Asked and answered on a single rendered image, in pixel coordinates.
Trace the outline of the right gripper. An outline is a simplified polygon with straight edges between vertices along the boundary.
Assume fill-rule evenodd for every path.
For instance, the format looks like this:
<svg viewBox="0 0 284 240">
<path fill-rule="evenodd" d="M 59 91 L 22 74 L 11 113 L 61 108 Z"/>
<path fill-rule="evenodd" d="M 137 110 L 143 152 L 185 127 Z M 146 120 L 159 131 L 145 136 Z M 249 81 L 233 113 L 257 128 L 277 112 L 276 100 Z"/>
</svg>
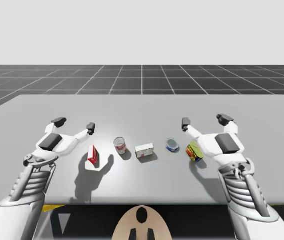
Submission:
<svg viewBox="0 0 284 240">
<path fill-rule="evenodd" d="M 224 133 L 202 134 L 191 125 L 191 120 L 188 117 L 182 118 L 181 129 L 198 144 L 206 157 L 242 154 L 245 147 L 237 136 L 239 128 L 234 119 L 222 113 L 218 114 L 216 118 L 218 123 L 224 127 Z"/>
</svg>

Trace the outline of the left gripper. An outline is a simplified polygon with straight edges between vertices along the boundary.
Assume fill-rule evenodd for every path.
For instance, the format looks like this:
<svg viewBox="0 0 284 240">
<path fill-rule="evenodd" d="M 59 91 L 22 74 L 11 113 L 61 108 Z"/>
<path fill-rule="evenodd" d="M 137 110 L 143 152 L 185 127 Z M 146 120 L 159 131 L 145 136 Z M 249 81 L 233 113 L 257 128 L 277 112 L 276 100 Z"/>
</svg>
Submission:
<svg viewBox="0 0 284 240">
<path fill-rule="evenodd" d="M 79 142 L 86 141 L 95 133 L 96 124 L 90 122 L 85 130 L 75 136 L 58 134 L 57 129 L 61 128 L 66 121 L 66 117 L 59 117 L 46 126 L 45 136 L 37 142 L 36 149 L 32 152 L 36 159 L 51 160 L 57 156 L 69 155 Z"/>
</svg>

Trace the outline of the green and blue rectangular can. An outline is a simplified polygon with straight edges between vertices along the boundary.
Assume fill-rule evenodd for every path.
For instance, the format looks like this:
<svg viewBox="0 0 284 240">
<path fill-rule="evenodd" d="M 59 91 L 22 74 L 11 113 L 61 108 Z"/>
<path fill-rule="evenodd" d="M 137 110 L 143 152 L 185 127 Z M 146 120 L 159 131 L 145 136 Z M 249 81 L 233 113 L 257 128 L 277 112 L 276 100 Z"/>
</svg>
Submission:
<svg viewBox="0 0 284 240">
<path fill-rule="evenodd" d="M 204 158 L 204 154 L 202 153 L 200 147 L 194 141 L 189 143 L 185 151 L 194 163 L 198 163 Z"/>
</svg>

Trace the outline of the blue flat can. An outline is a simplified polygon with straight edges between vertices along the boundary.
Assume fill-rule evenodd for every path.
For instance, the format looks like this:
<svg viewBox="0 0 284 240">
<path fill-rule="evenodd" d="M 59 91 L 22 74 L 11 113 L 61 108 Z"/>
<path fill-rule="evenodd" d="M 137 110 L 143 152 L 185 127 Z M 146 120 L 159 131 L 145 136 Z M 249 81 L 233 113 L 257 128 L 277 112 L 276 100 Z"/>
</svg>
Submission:
<svg viewBox="0 0 284 240">
<path fill-rule="evenodd" d="M 176 152 L 180 147 L 179 143 L 174 138 L 168 138 L 165 144 L 166 149 L 170 152 Z"/>
</svg>

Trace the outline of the red and white can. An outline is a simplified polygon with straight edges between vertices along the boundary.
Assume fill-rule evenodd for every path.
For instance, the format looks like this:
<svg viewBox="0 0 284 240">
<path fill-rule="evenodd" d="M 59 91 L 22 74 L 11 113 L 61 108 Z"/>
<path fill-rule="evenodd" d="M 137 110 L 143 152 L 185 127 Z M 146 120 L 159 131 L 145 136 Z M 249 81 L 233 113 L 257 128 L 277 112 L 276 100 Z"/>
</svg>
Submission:
<svg viewBox="0 0 284 240">
<path fill-rule="evenodd" d="M 127 146 L 125 139 L 123 137 L 117 137 L 113 141 L 114 147 L 119 155 L 125 154 L 127 151 Z"/>
</svg>

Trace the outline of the red and white carton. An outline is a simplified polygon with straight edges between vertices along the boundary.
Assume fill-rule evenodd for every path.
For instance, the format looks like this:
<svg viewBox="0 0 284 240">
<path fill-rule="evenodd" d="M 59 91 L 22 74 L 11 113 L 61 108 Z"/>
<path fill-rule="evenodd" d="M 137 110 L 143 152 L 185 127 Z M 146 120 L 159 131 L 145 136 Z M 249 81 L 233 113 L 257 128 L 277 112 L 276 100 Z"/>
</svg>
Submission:
<svg viewBox="0 0 284 240">
<path fill-rule="evenodd" d="M 154 153 L 154 145 L 152 143 L 148 143 L 148 144 L 135 147 L 135 155 L 138 159 L 142 157 L 150 156 L 153 153 Z"/>
</svg>

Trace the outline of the tan robot part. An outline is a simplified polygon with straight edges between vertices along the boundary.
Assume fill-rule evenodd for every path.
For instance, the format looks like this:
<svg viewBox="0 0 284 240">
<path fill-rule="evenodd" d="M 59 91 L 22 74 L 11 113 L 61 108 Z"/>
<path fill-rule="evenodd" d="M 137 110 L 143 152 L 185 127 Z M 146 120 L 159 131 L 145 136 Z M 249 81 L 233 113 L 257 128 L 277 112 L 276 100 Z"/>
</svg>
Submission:
<svg viewBox="0 0 284 240">
<path fill-rule="evenodd" d="M 139 205 L 119 220 L 111 240 L 173 240 L 163 217 L 153 208 Z"/>
</svg>

